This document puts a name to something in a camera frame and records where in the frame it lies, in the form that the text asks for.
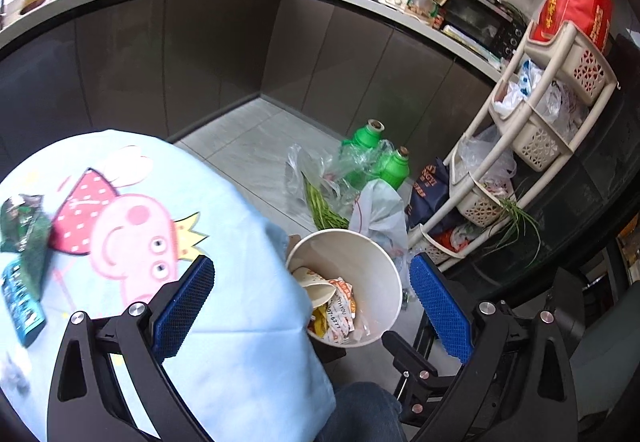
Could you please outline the green snack wrapper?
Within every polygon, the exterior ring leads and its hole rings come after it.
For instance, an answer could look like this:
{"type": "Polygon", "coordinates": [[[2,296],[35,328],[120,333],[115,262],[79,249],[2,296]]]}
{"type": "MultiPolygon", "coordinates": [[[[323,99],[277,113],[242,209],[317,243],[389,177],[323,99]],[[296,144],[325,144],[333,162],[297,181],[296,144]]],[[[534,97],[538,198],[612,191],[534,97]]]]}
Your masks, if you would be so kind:
{"type": "Polygon", "coordinates": [[[1,250],[18,254],[22,280],[37,301],[42,296],[52,230],[42,204],[42,195],[17,194],[1,205],[1,250]]]}

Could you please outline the white paper trash bucket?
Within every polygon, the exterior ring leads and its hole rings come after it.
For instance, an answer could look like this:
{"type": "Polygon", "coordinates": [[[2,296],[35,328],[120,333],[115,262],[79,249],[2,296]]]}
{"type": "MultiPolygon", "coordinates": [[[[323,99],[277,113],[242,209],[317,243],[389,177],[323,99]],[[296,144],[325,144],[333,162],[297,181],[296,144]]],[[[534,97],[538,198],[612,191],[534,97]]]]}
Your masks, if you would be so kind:
{"type": "Polygon", "coordinates": [[[291,272],[309,269],[326,280],[352,285],[354,330],[342,340],[309,334],[322,344],[345,349],[373,344],[399,317],[402,287],[394,262],[382,247],[357,232],[329,229],[312,233],[292,248],[286,267],[291,272]]]}

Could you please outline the dark kitchen cabinet counter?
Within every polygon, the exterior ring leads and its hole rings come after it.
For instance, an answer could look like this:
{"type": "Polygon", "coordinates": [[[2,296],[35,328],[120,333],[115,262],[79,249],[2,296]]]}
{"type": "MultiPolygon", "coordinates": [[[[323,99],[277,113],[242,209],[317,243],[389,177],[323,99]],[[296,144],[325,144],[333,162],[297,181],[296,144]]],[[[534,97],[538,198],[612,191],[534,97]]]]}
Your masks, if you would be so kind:
{"type": "Polygon", "coordinates": [[[499,76],[373,0],[52,0],[1,33],[1,167],[107,128],[177,140],[258,97],[338,136],[377,118],[423,163],[499,76]]]}

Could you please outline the blue jeans leg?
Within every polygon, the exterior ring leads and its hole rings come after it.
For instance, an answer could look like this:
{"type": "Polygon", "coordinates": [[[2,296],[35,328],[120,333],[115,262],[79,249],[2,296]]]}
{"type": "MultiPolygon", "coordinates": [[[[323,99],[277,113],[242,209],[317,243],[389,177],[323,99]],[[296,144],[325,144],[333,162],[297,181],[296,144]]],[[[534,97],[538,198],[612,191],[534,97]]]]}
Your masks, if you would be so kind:
{"type": "Polygon", "coordinates": [[[401,404],[374,382],[346,384],[335,392],[336,407],[317,441],[405,442],[401,404]]]}

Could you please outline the blue blister pack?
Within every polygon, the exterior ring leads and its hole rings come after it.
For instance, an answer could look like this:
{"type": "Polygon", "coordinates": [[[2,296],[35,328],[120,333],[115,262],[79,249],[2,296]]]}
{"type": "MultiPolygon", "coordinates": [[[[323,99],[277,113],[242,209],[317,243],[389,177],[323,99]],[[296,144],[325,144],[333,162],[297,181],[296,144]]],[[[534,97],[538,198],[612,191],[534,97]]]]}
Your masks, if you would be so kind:
{"type": "Polygon", "coordinates": [[[18,260],[3,269],[1,289],[17,338],[28,348],[46,327],[47,319],[40,302],[27,289],[18,260]]]}

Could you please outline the paper cup in bucket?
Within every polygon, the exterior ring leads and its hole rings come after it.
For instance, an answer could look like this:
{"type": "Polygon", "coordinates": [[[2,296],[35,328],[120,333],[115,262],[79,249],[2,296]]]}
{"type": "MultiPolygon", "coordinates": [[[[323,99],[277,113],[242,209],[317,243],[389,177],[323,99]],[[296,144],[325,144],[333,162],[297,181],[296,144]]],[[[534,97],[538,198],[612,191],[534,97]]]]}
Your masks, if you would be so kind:
{"type": "Polygon", "coordinates": [[[336,287],[314,270],[299,267],[292,272],[292,275],[307,293],[314,309],[325,305],[335,295],[336,287]]]}

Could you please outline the white plastic shopping bag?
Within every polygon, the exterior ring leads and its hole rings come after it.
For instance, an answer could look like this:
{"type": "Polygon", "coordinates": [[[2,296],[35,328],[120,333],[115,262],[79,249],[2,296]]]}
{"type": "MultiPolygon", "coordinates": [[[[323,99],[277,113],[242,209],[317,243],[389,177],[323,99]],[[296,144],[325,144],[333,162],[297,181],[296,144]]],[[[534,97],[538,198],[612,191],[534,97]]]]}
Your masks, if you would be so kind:
{"type": "Polygon", "coordinates": [[[398,272],[405,269],[409,250],[405,204],[386,181],[375,179],[364,186],[352,205],[348,228],[382,247],[398,272]]]}

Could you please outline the dark blue shopping bag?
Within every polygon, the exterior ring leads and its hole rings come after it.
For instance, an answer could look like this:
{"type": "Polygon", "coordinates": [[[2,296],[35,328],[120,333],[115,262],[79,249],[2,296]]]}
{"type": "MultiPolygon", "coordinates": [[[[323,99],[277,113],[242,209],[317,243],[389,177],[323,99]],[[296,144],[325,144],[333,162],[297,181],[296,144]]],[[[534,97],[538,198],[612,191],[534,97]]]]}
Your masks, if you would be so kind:
{"type": "Polygon", "coordinates": [[[449,199],[449,171],[438,157],[427,164],[413,182],[405,209],[407,227],[425,225],[449,199]]]}

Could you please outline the light blue cartoon tablecloth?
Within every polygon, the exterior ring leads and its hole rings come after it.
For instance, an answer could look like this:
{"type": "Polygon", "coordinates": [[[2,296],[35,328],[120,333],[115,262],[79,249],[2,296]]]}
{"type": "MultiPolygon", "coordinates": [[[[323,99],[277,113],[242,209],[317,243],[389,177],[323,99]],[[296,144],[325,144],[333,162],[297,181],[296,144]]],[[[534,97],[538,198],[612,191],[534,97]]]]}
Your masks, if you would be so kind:
{"type": "Polygon", "coordinates": [[[42,197],[53,223],[41,306],[22,349],[9,315],[1,356],[25,384],[2,390],[38,439],[54,362],[76,311],[94,319],[148,301],[198,256],[215,285],[164,367],[217,441],[310,441],[335,407],[306,333],[311,307],[285,266],[288,235],[194,156],[160,139],[107,130],[44,147],[10,171],[3,197],[42,197]]]}

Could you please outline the green plastic bottle front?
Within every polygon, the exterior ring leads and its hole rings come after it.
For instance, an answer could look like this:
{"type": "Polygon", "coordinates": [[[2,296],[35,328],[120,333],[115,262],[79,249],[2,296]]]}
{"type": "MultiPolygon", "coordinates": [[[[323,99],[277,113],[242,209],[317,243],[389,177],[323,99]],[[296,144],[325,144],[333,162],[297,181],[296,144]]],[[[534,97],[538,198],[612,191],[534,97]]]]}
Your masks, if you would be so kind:
{"type": "Polygon", "coordinates": [[[409,150],[406,147],[384,154],[378,161],[378,178],[387,182],[394,190],[401,187],[409,173],[409,150]]]}

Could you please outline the green plastic bottle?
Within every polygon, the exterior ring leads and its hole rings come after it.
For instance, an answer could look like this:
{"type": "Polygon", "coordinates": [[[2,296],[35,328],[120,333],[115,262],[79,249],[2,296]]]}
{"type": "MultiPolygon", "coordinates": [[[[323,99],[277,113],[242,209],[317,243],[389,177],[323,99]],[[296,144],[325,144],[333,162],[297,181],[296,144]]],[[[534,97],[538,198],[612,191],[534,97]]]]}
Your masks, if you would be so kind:
{"type": "Polygon", "coordinates": [[[382,121],[370,118],[352,134],[352,138],[342,142],[338,160],[344,169],[344,180],[352,188],[361,190],[366,185],[367,171],[373,163],[384,129],[382,121]]]}
{"type": "Polygon", "coordinates": [[[394,190],[401,187],[409,173],[409,150],[406,147],[384,154],[378,161],[378,178],[387,182],[394,190]]]}

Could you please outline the clear bag with green beans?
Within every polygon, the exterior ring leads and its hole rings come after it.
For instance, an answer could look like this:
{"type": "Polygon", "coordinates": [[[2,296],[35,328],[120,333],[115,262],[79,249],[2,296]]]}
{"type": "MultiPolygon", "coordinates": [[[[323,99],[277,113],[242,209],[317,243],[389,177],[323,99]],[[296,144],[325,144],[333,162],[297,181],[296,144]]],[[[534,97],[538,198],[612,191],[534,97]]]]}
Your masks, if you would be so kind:
{"type": "MultiPolygon", "coordinates": [[[[306,204],[318,230],[347,229],[352,217],[352,205],[361,190],[352,188],[344,180],[344,169],[338,155],[320,155],[294,143],[288,148],[285,162],[285,188],[289,195],[306,204]]],[[[378,179],[378,161],[394,150],[390,140],[378,143],[373,163],[367,171],[367,183],[378,179]]]]}

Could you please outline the green plastic bottle rear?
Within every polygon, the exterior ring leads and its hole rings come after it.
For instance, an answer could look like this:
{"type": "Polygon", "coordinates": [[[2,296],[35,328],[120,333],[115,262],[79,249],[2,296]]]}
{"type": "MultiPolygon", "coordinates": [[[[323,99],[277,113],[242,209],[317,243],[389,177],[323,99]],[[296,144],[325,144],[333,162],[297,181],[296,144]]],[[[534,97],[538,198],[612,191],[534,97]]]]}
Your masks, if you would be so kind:
{"type": "Polygon", "coordinates": [[[370,118],[352,134],[352,138],[342,142],[338,160],[344,169],[344,180],[352,188],[361,190],[366,185],[367,171],[373,163],[384,129],[382,121],[370,118]]]}

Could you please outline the beige plastic storage rack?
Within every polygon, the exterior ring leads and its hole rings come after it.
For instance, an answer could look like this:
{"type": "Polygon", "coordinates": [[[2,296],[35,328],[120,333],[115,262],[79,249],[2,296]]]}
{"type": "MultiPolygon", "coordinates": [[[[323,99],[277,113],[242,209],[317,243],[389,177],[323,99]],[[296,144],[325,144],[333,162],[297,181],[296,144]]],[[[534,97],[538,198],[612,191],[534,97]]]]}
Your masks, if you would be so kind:
{"type": "Polygon", "coordinates": [[[457,174],[456,167],[460,158],[459,148],[453,147],[444,161],[449,168],[448,199],[423,225],[409,230],[409,247],[415,251],[421,249],[432,256],[442,271],[474,253],[508,225],[517,228],[528,221],[525,208],[548,187],[576,153],[618,87],[616,76],[600,49],[574,22],[563,22],[548,42],[533,39],[532,33],[533,28],[527,28],[496,86],[461,136],[462,140],[473,138],[482,121],[489,116],[499,132],[497,143],[477,169],[461,176],[457,174]],[[527,99],[518,101],[508,115],[502,116],[497,112],[495,103],[506,96],[509,85],[515,80],[515,71],[524,59],[533,61],[542,69],[541,79],[527,99]],[[538,104],[553,82],[567,85],[587,106],[587,115],[570,140],[565,140],[538,111],[538,104]],[[539,173],[539,177],[526,192],[499,199],[480,179],[497,164],[506,150],[518,155],[529,168],[539,173]],[[488,202],[486,205],[475,205],[484,199],[488,202]],[[484,213],[478,225],[480,235],[457,253],[436,242],[431,235],[436,225],[454,209],[462,213],[465,210],[484,213]]]}

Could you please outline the black toaster oven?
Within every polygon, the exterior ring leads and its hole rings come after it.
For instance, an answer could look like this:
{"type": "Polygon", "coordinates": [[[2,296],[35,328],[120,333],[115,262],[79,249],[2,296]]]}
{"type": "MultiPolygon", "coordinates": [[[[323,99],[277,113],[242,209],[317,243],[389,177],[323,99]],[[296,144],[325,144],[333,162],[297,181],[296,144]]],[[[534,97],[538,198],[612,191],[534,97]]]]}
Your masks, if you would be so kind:
{"type": "Polygon", "coordinates": [[[518,8],[496,0],[447,0],[442,11],[442,32],[455,30],[500,60],[512,58],[528,25],[518,8]]]}

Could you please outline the red gift bag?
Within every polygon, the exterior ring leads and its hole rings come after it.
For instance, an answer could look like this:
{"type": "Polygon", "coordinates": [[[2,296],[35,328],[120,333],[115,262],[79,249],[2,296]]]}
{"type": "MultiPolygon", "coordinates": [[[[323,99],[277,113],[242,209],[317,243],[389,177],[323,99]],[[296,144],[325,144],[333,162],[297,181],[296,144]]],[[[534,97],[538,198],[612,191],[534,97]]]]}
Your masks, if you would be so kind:
{"type": "Polygon", "coordinates": [[[612,12],[612,0],[545,0],[530,37],[538,42],[548,42],[565,21],[570,21],[603,51],[612,12]]]}

